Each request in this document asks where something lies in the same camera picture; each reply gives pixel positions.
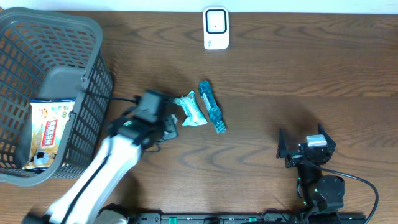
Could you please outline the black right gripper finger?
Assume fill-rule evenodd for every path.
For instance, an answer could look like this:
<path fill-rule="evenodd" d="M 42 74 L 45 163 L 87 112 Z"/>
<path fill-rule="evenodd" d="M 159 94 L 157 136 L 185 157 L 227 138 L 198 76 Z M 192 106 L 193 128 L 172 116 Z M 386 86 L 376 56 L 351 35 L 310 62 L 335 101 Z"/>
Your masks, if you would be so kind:
<path fill-rule="evenodd" d="M 279 142 L 277 146 L 276 158 L 283 159 L 287 158 L 287 156 L 296 156 L 296 155 L 299 155 L 299 151 L 292 151 L 287 149 L 284 132 L 283 130 L 279 129 Z"/>
<path fill-rule="evenodd" d="M 323 126 L 321 124 L 318 124 L 318 133 L 324 136 L 328 147 L 336 146 L 336 143 L 334 142 L 334 140 L 332 140 L 332 138 L 327 134 L 327 132 L 325 131 L 325 129 L 323 128 Z"/>

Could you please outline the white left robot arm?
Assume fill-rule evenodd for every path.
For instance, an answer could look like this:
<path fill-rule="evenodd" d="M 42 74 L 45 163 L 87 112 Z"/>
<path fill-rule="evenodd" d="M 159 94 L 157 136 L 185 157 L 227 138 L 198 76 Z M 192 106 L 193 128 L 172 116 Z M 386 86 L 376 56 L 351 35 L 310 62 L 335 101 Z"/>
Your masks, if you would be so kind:
<path fill-rule="evenodd" d="M 108 126 L 108 136 L 71 189 L 43 216 L 28 213 L 23 223 L 94 223 L 99 211 L 142 153 L 178 136 L 172 117 L 173 98 L 147 90 L 136 106 Z"/>

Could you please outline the blue mouthwash bottle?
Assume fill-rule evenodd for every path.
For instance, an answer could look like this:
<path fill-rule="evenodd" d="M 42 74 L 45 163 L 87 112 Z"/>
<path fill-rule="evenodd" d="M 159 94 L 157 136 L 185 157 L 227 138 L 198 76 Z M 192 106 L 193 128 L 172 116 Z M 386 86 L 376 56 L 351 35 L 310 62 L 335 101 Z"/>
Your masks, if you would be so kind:
<path fill-rule="evenodd" d="M 210 121 L 213 123 L 215 130 L 218 134 L 223 134 L 226 132 L 226 126 L 223 121 L 222 113 L 218 107 L 215 97 L 211 89 L 209 81 L 204 80 L 199 84 L 198 91 L 201 99 L 203 100 Z"/>

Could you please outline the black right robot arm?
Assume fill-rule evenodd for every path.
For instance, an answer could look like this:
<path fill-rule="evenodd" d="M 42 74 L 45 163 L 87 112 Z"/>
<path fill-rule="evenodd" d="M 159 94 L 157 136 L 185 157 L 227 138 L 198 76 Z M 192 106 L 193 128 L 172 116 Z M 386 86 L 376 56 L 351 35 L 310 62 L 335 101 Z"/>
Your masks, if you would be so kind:
<path fill-rule="evenodd" d="M 336 213 L 343 207 L 345 182 L 335 175 L 323 175 L 321 165 L 326 164 L 335 151 L 336 143 L 318 125 L 318 133 L 306 137 L 297 150 L 289 150 L 282 130 L 276 158 L 285 160 L 286 168 L 298 171 L 297 193 L 305 202 L 300 218 L 308 222 L 311 216 Z"/>

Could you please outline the yellow snack bag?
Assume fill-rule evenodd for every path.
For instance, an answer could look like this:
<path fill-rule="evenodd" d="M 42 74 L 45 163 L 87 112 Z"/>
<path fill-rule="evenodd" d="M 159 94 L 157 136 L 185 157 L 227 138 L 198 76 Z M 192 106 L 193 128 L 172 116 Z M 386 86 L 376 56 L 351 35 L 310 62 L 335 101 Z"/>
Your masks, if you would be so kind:
<path fill-rule="evenodd" d="M 74 99 L 30 102 L 32 134 L 29 159 L 22 167 L 24 170 L 46 169 L 52 165 L 74 104 Z"/>

